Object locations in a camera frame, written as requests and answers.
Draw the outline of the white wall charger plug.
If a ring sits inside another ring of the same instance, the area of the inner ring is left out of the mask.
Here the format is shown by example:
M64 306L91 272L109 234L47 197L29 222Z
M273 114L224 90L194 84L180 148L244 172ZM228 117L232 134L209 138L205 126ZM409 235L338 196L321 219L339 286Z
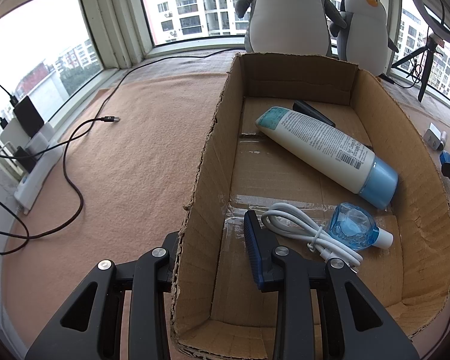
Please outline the white wall charger plug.
M442 151L446 147L447 133L430 123L424 133L424 141L431 149Z

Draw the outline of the clear blue bottle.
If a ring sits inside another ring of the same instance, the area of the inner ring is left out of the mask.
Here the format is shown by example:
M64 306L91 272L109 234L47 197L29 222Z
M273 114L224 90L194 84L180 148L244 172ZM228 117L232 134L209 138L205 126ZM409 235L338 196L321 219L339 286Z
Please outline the clear blue bottle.
M348 202L334 210L328 234L355 251L369 247L387 250L394 240L393 234L380 228L367 211Z

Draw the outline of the white lotion tube blue cap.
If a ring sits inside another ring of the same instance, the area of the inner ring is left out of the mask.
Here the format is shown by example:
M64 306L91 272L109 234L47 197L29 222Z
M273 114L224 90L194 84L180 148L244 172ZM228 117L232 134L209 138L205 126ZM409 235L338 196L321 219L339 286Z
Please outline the white lotion tube blue cap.
M377 209L391 203L398 186L397 172L341 130L282 106L269 108L255 125L297 158Z

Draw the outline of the cardboard box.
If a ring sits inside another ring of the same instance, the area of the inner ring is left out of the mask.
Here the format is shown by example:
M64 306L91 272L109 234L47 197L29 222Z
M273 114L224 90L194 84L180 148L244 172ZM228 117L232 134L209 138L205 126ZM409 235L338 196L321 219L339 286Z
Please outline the cardboard box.
M277 297L253 282L241 228L230 215L286 201L326 221L336 205L366 202L261 134L271 107L310 101L355 144L398 174L391 205L373 211L395 239L370 249L358 273L408 336L450 300L450 185L424 143L433 116L399 101L370 73L326 57L244 55L228 73L187 74L172 88L190 98L184 119L205 146L180 230L171 335L203 359L268 359Z

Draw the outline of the black cylinder case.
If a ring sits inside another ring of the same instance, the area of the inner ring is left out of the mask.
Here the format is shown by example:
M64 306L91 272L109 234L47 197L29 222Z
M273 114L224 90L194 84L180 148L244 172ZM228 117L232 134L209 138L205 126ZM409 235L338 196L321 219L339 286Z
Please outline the black cylinder case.
M292 105L292 109L296 112L300 112L306 116L310 116L316 120L319 120L326 125L330 125L332 127L336 127L336 124L329 119L327 116L325 116L323 113L321 113L319 110L315 109L311 105L309 105L307 102L303 100L297 100Z

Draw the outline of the black tripod stand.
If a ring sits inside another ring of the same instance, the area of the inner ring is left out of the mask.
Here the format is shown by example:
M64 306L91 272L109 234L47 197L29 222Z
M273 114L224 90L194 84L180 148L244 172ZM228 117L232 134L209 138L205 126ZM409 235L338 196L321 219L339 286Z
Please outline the black tripod stand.
M405 73L407 77L410 77L412 86L419 85L418 102L422 102L426 92L434 57L440 43L442 43L442 39L435 33L432 33L427 36L425 44L422 47L400 58L391 66L392 69L398 69L400 72Z

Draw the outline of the small grey penguin plush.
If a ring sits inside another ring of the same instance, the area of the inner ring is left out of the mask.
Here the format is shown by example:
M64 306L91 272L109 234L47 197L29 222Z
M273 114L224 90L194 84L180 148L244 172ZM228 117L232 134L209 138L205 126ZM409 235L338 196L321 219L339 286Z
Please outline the small grey penguin plush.
M331 22L340 60L356 63L378 77L385 72L388 50L398 52L388 36L387 13L380 0L341 0L340 16L345 28Z

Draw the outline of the white power strip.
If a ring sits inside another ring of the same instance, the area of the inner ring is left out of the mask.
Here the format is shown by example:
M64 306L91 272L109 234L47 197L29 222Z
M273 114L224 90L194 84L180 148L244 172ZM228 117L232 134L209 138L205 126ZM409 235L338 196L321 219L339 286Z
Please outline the white power strip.
M63 147L55 147L57 141L53 139L55 130L50 123L46 123L25 146L25 150L34 155L36 163L27 172L14 192L14 197L27 215L43 187L51 169L63 154Z

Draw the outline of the white power adapter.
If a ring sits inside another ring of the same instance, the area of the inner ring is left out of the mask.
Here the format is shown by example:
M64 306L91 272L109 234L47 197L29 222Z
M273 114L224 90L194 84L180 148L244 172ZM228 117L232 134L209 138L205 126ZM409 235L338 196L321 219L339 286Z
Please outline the white power adapter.
M3 129L0 140L14 154L19 147L24 149L27 146L30 137L23 130L20 123L15 118L12 118Z

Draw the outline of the black power adapter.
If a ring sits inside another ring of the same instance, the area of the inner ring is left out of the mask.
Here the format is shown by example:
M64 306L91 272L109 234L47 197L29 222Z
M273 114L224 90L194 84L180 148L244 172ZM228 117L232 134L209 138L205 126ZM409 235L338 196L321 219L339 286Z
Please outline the black power adapter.
M29 138L32 138L44 126L43 118L28 96L14 106L13 113Z

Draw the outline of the large grey penguin plush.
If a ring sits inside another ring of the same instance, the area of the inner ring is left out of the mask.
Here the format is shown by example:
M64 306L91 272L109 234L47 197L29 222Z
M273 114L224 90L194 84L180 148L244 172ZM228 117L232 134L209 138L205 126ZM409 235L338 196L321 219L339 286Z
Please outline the large grey penguin plush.
M332 56L328 21L345 20L330 0L237 0L235 13L249 13L244 47L249 53Z

